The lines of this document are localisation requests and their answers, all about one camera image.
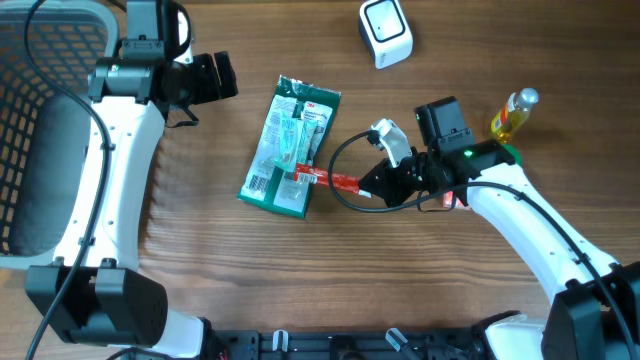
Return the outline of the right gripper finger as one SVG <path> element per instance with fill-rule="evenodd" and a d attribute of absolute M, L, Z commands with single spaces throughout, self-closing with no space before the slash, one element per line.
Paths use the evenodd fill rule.
<path fill-rule="evenodd" d="M 389 183 L 390 170 L 392 169 L 393 167 L 390 165 L 389 159 L 385 158 L 381 160 L 358 181 L 359 188 L 386 189 Z"/>
<path fill-rule="evenodd" d="M 367 191 L 372 195 L 381 198 L 387 208 L 395 207 L 400 204 L 399 189 L 394 185 L 372 185 L 367 187 Z"/>

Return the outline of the red snack packet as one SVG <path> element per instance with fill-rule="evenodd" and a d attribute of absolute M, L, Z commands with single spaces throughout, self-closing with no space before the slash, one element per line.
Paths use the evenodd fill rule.
<path fill-rule="evenodd" d="M 316 184 L 321 186 L 329 186 L 328 171 L 314 166 L 297 163 L 294 170 L 294 180 L 298 183 Z M 371 193 L 362 190 L 359 186 L 359 179 L 352 176 L 333 173 L 333 185 L 337 190 L 342 190 L 359 196 L 371 197 Z"/>

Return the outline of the green lid white jar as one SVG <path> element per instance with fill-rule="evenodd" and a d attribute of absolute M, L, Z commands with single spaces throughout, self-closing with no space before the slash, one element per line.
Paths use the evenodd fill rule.
<path fill-rule="evenodd" d="M 522 156 L 519 151 L 509 144 L 503 144 L 503 147 L 514 157 L 515 162 L 521 166 L 522 165 Z"/>

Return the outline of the green 3M gloves package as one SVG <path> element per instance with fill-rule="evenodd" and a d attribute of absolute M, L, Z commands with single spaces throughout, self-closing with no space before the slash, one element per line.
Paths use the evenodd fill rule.
<path fill-rule="evenodd" d="M 294 172 L 284 172 L 272 163 L 272 157 L 278 152 L 279 114 L 284 112 L 293 118 L 309 116 L 317 121 L 304 163 L 312 166 L 335 120 L 341 97 L 339 91 L 281 76 L 238 198 L 271 212 L 303 218 L 311 185 L 296 182 Z"/>

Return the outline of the yellow liquid bottle silver cap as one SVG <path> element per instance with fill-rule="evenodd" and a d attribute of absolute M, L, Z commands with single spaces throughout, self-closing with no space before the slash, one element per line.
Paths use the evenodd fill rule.
<path fill-rule="evenodd" d="M 509 143 L 516 131 L 528 120 L 539 101 L 534 88 L 523 88 L 512 93 L 490 122 L 490 134 L 502 144 Z"/>

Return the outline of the pink tissue pack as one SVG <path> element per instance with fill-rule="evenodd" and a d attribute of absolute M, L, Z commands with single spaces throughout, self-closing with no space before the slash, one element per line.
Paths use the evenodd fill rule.
<path fill-rule="evenodd" d="M 443 195 L 442 204 L 445 210 L 471 209 L 469 205 L 465 205 L 459 198 L 457 198 L 452 191 L 449 191 Z"/>

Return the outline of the light teal small packet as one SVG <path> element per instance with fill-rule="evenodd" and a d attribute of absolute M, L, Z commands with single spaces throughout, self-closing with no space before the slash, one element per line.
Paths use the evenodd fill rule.
<path fill-rule="evenodd" d="M 293 118 L 279 114 L 278 152 L 272 163 L 284 172 L 294 172 L 298 163 L 306 163 L 317 121 L 311 117 Z"/>

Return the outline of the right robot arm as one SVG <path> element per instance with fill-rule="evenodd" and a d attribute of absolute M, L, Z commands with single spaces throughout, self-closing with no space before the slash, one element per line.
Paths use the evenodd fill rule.
<path fill-rule="evenodd" d="M 451 193 L 488 221 L 541 284 L 551 308 L 537 321 L 511 312 L 485 322 L 491 359 L 636 359 L 639 266 L 623 266 L 579 234 L 533 187 L 515 156 L 495 140 L 478 142 L 457 100 L 416 108 L 426 151 L 390 119 L 367 140 L 387 155 L 359 182 L 389 211 L 416 205 L 415 193 Z"/>

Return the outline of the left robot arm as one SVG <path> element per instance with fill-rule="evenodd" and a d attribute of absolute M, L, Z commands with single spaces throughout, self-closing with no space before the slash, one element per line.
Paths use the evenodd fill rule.
<path fill-rule="evenodd" d="M 174 1 L 131 1 L 127 34 L 98 59 L 81 108 L 91 135 L 70 222 L 48 265 L 27 271 L 26 293 L 47 330 L 118 355 L 226 359 L 204 318 L 170 308 L 140 274 L 137 237 L 149 167 L 173 108 L 234 97 L 226 52 L 193 55 L 192 25 Z"/>

